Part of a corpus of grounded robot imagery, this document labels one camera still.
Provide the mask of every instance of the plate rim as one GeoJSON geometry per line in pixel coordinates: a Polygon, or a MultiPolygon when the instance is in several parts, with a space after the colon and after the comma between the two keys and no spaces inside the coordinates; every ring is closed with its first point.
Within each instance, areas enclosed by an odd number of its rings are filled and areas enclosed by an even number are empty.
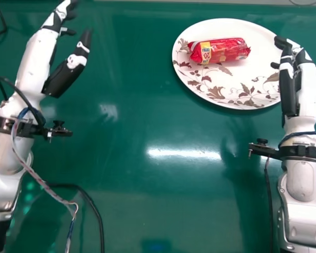
{"type": "MultiPolygon", "coordinates": [[[[179,36],[176,38],[175,42],[173,43],[173,47],[172,47],[172,62],[173,62],[173,51],[174,51],[174,47],[178,44],[178,40],[180,39],[181,35],[187,30],[189,29],[190,27],[194,26],[194,25],[198,25],[200,23],[203,23],[203,22],[208,22],[208,21],[213,21],[213,20],[233,20],[233,21],[237,21],[237,22],[241,22],[241,23],[248,23],[249,25],[252,25],[252,26],[255,26],[257,28],[261,28],[262,30],[266,31],[266,32],[270,32],[272,35],[274,35],[274,37],[276,36],[276,34],[274,32],[272,32],[271,30],[261,26],[261,25],[258,25],[256,23],[253,23],[253,22],[250,22],[250,21],[246,21],[246,20],[240,20],[238,18],[228,18],[228,17],[219,17],[219,18],[210,18],[208,20],[202,20],[202,21],[199,21],[197,23],[194,23],[193,25],[190,25],[188,26],[186,29],[184,29],[180,34],[179,36]]],[[[242,108],[242,107],[239,107],[237,108],[236,106],[232,106],[231,104],[221,104],[219,102],[216,102],[212,99],[209,99],[207,96],[199,93],[199,92],[194,92],[188,85],[186,85],[183,81],[182,81],[182,75],[177,71],[176,67],[173,65],[173,68],[174,68],[174,72],[177,74],[177,76],[179,77],[179,80],[183,83],[183,85],[185,85],[192,93],[194,93],[195,95],[199,96],[200,98],[202,99],[205,99],[206,101],[212,103],[212,104],[215,104],[215,105],[218,105],[220,107],[225,107],[225,108],[229,108],[229,109],[233,109],[233,110],[258,110],[258,109],[264,109],[264,108],[268,108],[268,107],[271,107],[271,106],[274,106],[276,104],[278,104],[279,102],[281,102],[281,97],[279,96],[278,99],[274,100],[273,103],[269,103],[268,105],[265,105],[264,107],[262,108],[254,108],[254,107],[250,107],[250,108],[242,108]]]]}

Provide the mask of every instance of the black knob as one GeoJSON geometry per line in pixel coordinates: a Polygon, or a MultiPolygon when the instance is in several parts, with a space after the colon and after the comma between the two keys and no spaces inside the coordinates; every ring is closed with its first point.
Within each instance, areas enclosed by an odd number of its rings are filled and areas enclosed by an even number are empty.
{"type": "Polygon", "coordinates": [[[62,125],[64,124],[64,121],[62,120],[54,120],[53,122],[55,124],[54,128],[58,128],[58,127],[62,128],[62,125]]]}
{"type": "Polygon", "coordinates": [[[263,145],[263,146],[265,146],[268,143],[268,140],[261,139],[261,138],[257,138],[256,141],[258,142],[258,145],[263,145]]]}

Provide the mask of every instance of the glossy tabletop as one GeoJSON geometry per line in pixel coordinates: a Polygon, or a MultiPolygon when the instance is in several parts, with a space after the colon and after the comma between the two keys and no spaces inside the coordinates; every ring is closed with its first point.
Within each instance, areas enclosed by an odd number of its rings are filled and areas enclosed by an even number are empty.
{"type": "MultiPolygon", "coordinates": [[[[0,2],[9,26],[0,75],[15,79],[27,40],[56,3],[0,2]]],[[[77,13],[66,25],[94,30],[87,67],[60,99],[42,101],[48,124],[64,120],[74,135],[51,144],[37,138],[34,169],[86,189],[103,217],[107,253],[268,252],[265,160],[248,160],[248,143],[277,146],[280,106],[233,111],[202,101],[174,73],[171,50],[188,26],[231,17],[297,41],[316,62],[316,8],[87,1],[77,13]]],[[[53,67],[77,40],[58,40],[53,67]]],[[[279,161],[271,160],[269,174],[276,213],[279,161]]],[[[99,252],[91,209],[78,193],[60,193],[80,204],[71,253],[99,252]]],[[[63,252],[69,222],[26,176],[6,252],[63,252]]]]}

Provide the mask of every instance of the robotic hand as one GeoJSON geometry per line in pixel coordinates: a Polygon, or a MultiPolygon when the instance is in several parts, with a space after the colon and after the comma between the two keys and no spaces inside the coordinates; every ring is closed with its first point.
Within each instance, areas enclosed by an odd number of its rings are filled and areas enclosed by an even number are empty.
{"type": "Polygon", "coordinates": [[[282,161],[278,191],[281,252],[316,253],[316,66],[299,44],[275,37],[282,50],[279,85],[285,136],[275,150],[267,140],[250,143],[251,153],[282,161]]]}
{"type": "MultiPolygon", "coordinates": [[[[15,90],[20,90],[32,108],[27,106],[19,92],[14,92],[0,105],[0,251],[5,245],[6,232],[20,193],[21,178],[25,173],[12,150],[10,133],[15,119],[26,109],[40,113],[40,101],[46,95],[59,98],[78,78],[87,63],[91,43],[91,31],[88,30],[82,34],[74,52],[50,74],[57,38],[75,34],[62,25],[75,17],[72,10],[76,4],[77,0],[61,2],[27,42],[17,72],[15,90]]],[[[44,122],[37,120],[31,111],[24,113],[17,130],[16,147],[28,165],[33,160],[33,134],[42,135],[45,139],[72,135],[62,127],[62,121],[54,123],[55,127],[47,129],[43,127],[44,122]]]]}

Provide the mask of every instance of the yellow label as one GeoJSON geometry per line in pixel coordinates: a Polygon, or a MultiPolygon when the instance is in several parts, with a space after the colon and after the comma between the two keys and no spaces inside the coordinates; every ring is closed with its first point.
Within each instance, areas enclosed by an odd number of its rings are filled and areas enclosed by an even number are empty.
{"type": "Polygon", "coordinates": [[[200,48],[202,57],[201,64],[208,64],[210,62],[210,58],[212,57],[211,43],[209,41],[200,42],[200,48]]]}

